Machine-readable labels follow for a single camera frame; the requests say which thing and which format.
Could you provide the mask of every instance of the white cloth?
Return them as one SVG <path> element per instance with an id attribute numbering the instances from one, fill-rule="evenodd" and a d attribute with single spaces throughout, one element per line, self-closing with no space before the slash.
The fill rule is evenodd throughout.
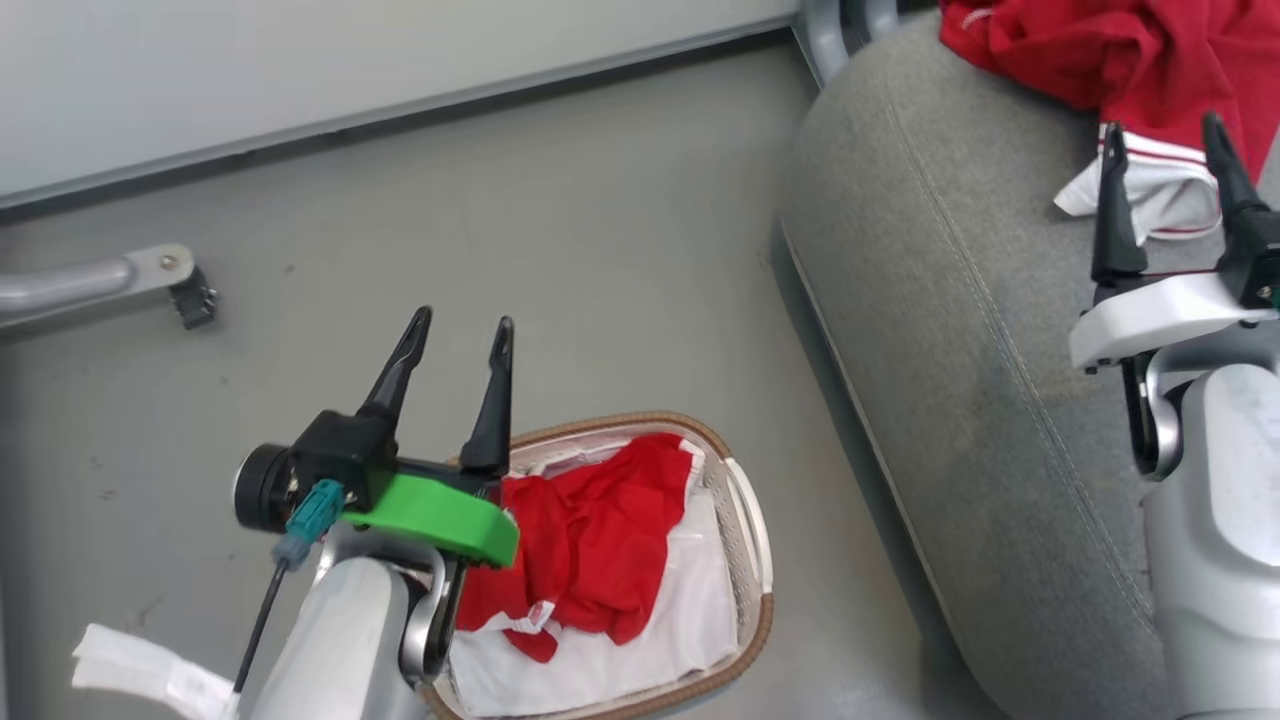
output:
<path id="1" fill-rule="evenodd" d="M 1069 215 L 1098 211 L 1103 137 L 1106 126 L 1098 132 L 1098 156 L 1053 199 Z M 1148 237 L 1192 240 L 1217 229 L 1222 222 L 1217 179 L 1208 172 L 1203 151 L 1132 132 L 1124 133 L 1124 142 L 1129 155 L 1124 184 L 1139 245 Z"/>
<path id="2" fill-rule="evenodd" d="M 540 715 L 616 700 L 705 670 L 737 650 L 733 588 L 716 505 L 695 487 L 668 536 L 653 616 L 623 646 L 608 635 L 547 625 L 559 641 L 550 662 L 516 650 L 500 632 L 457 633 L 449 660 L 463 710 L 475 717 Z"/>
<path id="3" fill-rule="evenodd" d="M 232 682 L 150 641 L 91 624 L 72 652 L 73 688 L 151 698 L 187 720 L 233 717 L 239 696 Z"/>

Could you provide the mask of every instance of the laundry basket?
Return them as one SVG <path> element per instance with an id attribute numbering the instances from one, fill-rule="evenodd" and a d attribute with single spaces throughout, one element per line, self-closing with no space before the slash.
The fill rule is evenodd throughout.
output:
<path id="1" fill-rule="evenodd" d="M 716 520 L 736 605 L 737 651 L 714 666 L 675 683 L 618 700 L 550 715 L 545 720 L 628 720 L 676 708 L 736 680 L 764 648 L 773 625 L 773 559 L 760 505 L 746 473 L 710 428 L 675 413 L 636 413 L 584 420 L 512 438 L 511 469 L 527 473 L 566 451 L 590 450 L 652 434 L 675 433 L 705 452 L 701 484 L 716 505 Z M 426 691 L 439 720 L 472 720 L 458 701 L 449 665 Z"/>

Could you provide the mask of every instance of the sofa cushion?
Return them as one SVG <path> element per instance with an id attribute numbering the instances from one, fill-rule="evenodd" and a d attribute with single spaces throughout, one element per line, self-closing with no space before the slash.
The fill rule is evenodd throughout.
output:
<path id="1" fill-rule="evenodd" d="M 1093 223 L 1052 197 L 1097 118 L 937 32 L 931 14 L 877 41 L 818 99 L 783 229 L 979 683 L 1014 717 L 1164 720 L 1120 374 L 1068 357 Z M 1221 240 L 1149 250 L 1208 266 Z"/>

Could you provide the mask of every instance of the red garment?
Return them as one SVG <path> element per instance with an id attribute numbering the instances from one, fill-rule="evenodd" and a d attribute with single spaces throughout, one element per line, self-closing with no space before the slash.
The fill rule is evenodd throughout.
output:
<path id="1" fill-rule="evenodd" d="M 520 528 L 507 570 L 467 573 L 457 628 L 477 630 L 506 614 L 526 618 L 541 601 L 552 619 L 623 644 L 644 630 L 667 566 L 667 534 L 685 514 L 692 455 L 675 434 L 639 437 L 613 457 L 552 479 L 513 478 L 502 505 Z M 556 638 L 506 632 L 525 655 L 547 662 Z"/>
<path id="2" fill-rule="evenodd" d="M 1277 0 L 943 0 L 942 42 L 979 68 L 1203 151 L 1222 115 L 1253 181 L 1280 124 Z"/>

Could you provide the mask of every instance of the teal connector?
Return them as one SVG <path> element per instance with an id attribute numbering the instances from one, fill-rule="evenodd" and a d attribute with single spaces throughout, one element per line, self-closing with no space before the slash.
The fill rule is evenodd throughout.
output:
<path id="1" fill-rule="evenodd" d="M 271 548 L 276 565 L 293 571 L 302 566 L 311 553 L 311 546 L 320 539 L 347 505 L 347 491 L 335 480 L 320 480 L 311 487 L 302 505 L 284 523 L 284 537 Z"/>

